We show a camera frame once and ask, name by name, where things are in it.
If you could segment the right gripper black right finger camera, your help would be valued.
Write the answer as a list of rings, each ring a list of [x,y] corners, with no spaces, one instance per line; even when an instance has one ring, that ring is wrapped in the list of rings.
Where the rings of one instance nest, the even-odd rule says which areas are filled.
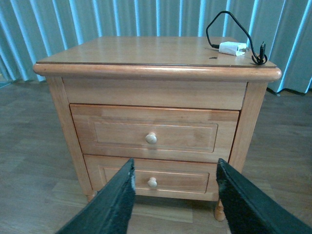
[[[240,172],[219,159],[219,197],[233,234],[310,234],[312,228],[286,211]]]

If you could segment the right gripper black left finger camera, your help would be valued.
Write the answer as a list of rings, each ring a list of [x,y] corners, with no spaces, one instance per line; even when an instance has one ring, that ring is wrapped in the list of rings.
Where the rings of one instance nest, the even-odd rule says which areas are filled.
[[[58,234],[125,234],[131,218],[135,189],[134,160],[129,159],[90,203]]]

